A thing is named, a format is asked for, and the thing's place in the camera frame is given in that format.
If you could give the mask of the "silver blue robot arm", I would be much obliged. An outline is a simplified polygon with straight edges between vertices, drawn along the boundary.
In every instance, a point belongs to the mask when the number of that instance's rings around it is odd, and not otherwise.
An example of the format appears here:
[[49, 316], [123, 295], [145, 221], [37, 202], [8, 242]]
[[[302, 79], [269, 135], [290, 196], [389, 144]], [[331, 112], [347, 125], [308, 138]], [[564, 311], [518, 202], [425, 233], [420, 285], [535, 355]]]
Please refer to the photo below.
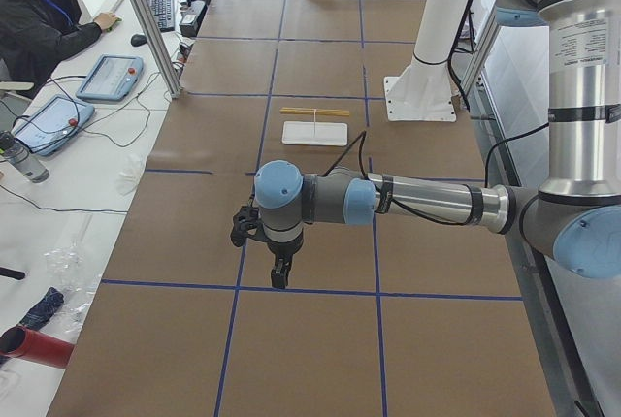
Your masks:
[[497, 234], [518, 229], [526, 243], [573, 273], [620, 273], [620, 0], [496, 0], [496, 20], [549, 29], [547, 180], [537, 190], [478, 188], [337, 166], [304, 175], [289, 162], [269, 162], [256, 173], [231, 239], [267, 244], [274, 287], [287, 285], [305, 224], [367, 225], [377, 214], [397, 212]]

